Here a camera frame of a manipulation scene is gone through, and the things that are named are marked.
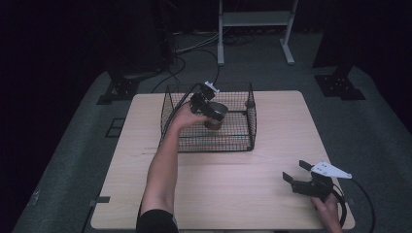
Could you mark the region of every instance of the cylindrical object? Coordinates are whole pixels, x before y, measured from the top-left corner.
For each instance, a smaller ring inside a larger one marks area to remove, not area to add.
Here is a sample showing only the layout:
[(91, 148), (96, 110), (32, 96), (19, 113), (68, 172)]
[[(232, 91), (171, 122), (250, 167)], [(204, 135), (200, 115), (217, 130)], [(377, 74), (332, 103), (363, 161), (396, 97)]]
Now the cylindrical object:
[(228, 112), (228, 108), (224, 104), (217, 102), (209, 102), (208, 105), (215, 111), (215, 115), (219, 116), (220, 120), (209, 118), (208, 120), (204, 121), (204, 125), (210, 130), (220, 130), (222, 128), (223, 119)]

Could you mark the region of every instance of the wire cage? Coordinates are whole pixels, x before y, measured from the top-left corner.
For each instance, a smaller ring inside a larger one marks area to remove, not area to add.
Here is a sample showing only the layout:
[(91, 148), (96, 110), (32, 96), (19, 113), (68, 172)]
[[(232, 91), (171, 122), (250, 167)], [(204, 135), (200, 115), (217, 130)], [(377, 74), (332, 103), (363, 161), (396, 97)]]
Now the wire cage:
[[(178, 103), (193, 88), (190, 84), (168, 85), (161, 111), (161, 132)], [(198, 122), (182, 131), (179, 152), (230, 152), (250, 151), (255, 147), (257, 134), (257, 111), (251, 83), (219, 83), (220, 90), (211, 101), (224, 104), (228, 112), (220, 130), (210, 130), (203, 122)], [(193, 93), (190, 91), (183, 100), (186, 103)]]

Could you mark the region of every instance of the wooden table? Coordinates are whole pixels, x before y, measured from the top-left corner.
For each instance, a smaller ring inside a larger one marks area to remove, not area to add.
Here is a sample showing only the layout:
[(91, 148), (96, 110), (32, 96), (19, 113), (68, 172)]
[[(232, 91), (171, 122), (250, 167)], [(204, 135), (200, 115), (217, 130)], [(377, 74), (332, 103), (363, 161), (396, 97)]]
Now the wooden table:
[[(298, 91), (255, 91), (257, 140), (249, 152), (181, 153), (175, 216), (185, 230), (320, 229), (309, 197), (292, 193), (286, 172), (301, 181), (311, 164), (329, 162), (303, 96)], [(134, 229), (149, 165), (160, 139), (164, 94), (138, 94), (113, 156), (91, 225)], [(355, 226), (348, 208), (345, 229)]]

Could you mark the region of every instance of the gray carpet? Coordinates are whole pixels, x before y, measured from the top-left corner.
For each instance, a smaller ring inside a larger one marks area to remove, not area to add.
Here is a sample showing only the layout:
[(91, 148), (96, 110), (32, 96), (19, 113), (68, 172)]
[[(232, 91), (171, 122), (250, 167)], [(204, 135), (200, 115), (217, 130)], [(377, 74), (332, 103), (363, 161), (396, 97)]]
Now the gray carpet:
[[(291, 51), (294, 66), (286, 63), (279, 45), (280, 35), (255, 36), (240, 47), (225, 47), (225, 65), (218, 82), (251, 82), (254, 90), (299, 90), (323, 140), (332, 164), (353, 174), (369, 193), (376, 211), (375, 232), (408, 232), (412, 229), (409, 210), (412, 182), (412, 137), (381, 97), (373, 80), (358, 68), (349, 79), (366, 100), (342, 101), (325, 98), (314, 76), (331, 74), (334, 67), (311, 68), (322, 34), (293, 33)], [(204, 40), (199, 36), (178, 36), (182, 49)], [(216, 53), (216, 46), (205, 47)], [(185, 69), (177, 75), (181, 83), (212, 81), (217, 74), (215, 58), (204, 51), (181, 55)], [(172, 72), (182, 67), (172, 65)], [(165, 72), (141, 82), (138, 92), (148, 93)], [(126, 117), (130, 101), (96, 105), (110, 82), (107, 73), (96, 77), (67, 128), (39, 183), (35, 205), (28, 205), (15, 232), (100, 232), (89, 225), (89, 202), (104, 182), (117, 138), (105, 138), (115, 117)], [(164, 92), (173, 79), (155, 92)], [(368, 232), (371, 214), (361, 191), (349, 181), (340, 181), (350, 201), (357, 225), (349, 232)]]

